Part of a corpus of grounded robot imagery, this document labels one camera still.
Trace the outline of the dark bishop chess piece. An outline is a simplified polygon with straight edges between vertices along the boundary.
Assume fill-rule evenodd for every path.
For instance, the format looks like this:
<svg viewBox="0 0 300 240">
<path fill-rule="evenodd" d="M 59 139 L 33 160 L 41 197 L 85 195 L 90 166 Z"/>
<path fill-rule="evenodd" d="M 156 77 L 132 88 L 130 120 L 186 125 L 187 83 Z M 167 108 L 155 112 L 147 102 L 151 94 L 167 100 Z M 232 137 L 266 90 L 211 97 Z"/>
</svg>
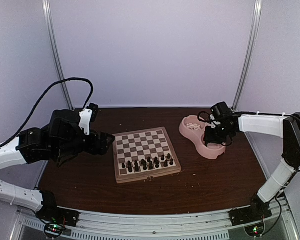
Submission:
<svg viewBox="0 0 300 240">
<path fill-rule="evenodd" d="M 139 170 L 140 170 L 139 165 L 136 164 L 136 165 L 135 165 L 135 171 L 136 171 L 136 172 L 139 172 Z"/>
</svg>

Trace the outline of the dark king chess piece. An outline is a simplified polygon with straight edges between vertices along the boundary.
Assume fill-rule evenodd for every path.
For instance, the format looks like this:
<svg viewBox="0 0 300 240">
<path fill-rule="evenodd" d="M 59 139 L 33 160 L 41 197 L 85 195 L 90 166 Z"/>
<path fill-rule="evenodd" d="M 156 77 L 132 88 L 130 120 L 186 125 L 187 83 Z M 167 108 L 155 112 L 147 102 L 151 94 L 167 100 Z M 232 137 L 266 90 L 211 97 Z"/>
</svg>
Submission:
<svg viewBox="0 0 300 240">
<path fill-rule="evenodd" d="M 143 162 L 142 166 L 143 166 L 143 170 L 144 171 L 146 171 L 148 169 L 147 162 Z"/>
</svg>

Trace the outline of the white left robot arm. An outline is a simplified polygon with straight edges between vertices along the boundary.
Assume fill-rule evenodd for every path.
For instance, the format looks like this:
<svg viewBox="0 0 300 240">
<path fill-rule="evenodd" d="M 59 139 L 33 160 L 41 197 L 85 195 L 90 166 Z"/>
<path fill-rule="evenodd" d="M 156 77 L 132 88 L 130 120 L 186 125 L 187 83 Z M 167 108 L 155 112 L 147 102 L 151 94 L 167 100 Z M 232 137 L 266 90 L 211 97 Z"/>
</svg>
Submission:
<svg viewBox="0 0 300 240">
<path fill-rule="evenodd" d="M 40 161 L 54 161 L 61 167 L 81 153 L 105 155 L 115 136 L 90 129 L 97 114 L 98 109 L 89 108 L 77 112 L 55 110 L 45 127 L 21 131 L 9 143 L 0 145 L 0 170 Z M 25 189 L 0 180 L 0 201 L 43 214 L 51 222 L 62 218 L 54 194 L 48 191 Z"/>
</svg>

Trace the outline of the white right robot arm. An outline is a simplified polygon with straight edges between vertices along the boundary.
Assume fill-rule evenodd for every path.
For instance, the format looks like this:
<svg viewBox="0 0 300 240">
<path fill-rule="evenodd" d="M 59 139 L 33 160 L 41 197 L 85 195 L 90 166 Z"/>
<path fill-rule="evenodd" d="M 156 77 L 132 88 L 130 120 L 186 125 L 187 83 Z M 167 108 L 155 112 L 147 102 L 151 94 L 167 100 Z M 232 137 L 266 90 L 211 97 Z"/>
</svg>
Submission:
<svg viewBox="0 0 300 240">
<path fill-rule="evenodd" d="M 263 135 L 280 141 L 280 161 L 252 197 L 252 206 L 246 210 L 249 220 L 258 220 L 266 212 L 265 206 L 284 191 L 300 170 L 300 112 L 234 111 L 223 101 L 210 108 L 207 119 L 203 119 L 200 113 L 197 118 L 208 125 L 203 138 L 205 145 L 227 146 L 227 141 L 232 142 L 238 133 Z"/>
</svg>

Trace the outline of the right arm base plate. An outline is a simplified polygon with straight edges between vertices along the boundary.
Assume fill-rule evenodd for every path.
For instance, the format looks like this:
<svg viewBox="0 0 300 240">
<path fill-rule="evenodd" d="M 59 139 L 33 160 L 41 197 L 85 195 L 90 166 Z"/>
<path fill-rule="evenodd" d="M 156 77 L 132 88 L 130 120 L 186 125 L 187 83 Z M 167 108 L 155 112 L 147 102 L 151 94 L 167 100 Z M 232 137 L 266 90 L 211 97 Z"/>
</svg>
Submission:
<svg viewBox="0 0 300 240">
<path fill-rule="evenodd" d="M 233 226 L 261 221 L 263 218 L 269 218 L 272 216 L 272 212 L 269 209 L 253 211 L 251 206 L 243 208 L 233 208 L 228 212 L 228 214 Z"/>
</svg>

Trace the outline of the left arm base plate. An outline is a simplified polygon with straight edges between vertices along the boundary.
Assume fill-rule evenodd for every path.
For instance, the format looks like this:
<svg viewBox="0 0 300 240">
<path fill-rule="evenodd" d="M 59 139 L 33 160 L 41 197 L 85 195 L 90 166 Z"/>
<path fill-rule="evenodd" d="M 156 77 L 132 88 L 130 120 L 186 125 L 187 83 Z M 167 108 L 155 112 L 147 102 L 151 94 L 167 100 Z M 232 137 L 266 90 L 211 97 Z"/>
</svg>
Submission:
<svg viewBox="0 0 300 240">
<path fill-rule="evenodd" d="M 54 222 L 63 226 L 76 227 L 80 213 L 76 210 L 61 207 L 43 206 L 36 212 L 39 219 Z"/>
</svg>

